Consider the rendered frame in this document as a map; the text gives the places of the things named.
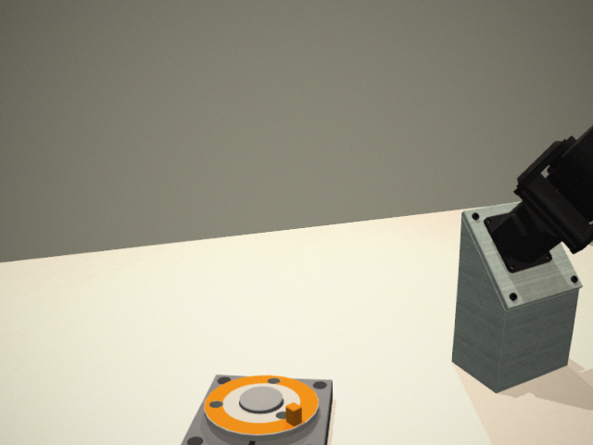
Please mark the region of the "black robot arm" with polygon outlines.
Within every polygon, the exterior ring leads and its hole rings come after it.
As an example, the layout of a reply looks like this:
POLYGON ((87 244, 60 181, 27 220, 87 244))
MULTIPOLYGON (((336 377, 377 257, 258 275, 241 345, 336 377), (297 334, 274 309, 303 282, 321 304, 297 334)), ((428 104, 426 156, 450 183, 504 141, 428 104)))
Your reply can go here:
POLYGON ((573 255, 592 242, 593 126, 577 140, 553 142, 517 183, 519 205, 484 219, 509 273, 549 263, 561 242, 573 255))

